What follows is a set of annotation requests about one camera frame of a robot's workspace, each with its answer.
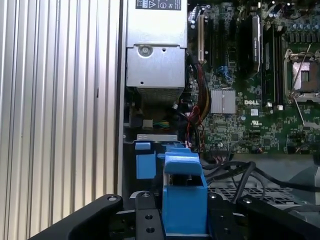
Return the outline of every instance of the silver ridged surface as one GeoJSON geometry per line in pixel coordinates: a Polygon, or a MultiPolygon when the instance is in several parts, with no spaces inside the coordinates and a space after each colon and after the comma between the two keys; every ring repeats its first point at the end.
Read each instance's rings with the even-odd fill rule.
{"type": "Polygon", "coordinates": [[[236,91],[229,89],[211,90],[211,113],[212,114],[235,114],[236,91]]]}
{"type": "Polygon", "coordinates": [[[120,0],[0,0],[0,239],[113,193],[120,0]]]}

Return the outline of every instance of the blue plastic latch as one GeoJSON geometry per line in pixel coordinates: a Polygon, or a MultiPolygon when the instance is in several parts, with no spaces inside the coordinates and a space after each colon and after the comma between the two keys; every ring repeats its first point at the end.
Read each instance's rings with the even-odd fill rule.
{"type": "MultiPolygon", "coordinates": [[[[135,150],[151,150],[150,142],[137,142],[135,150]]],[[[156,152],[151,154],[137,154],[136,160],[136,178],[153,179],[156,176],[156,152]]]]}
{"type": "Polygon", "coordinates": [[[167,236],[207,234],[208,187],[198,154],[186,149],[171,148],[165,153],[164,173],[193,176],[200,182],[163,186],[162,220],[167,236]]]}

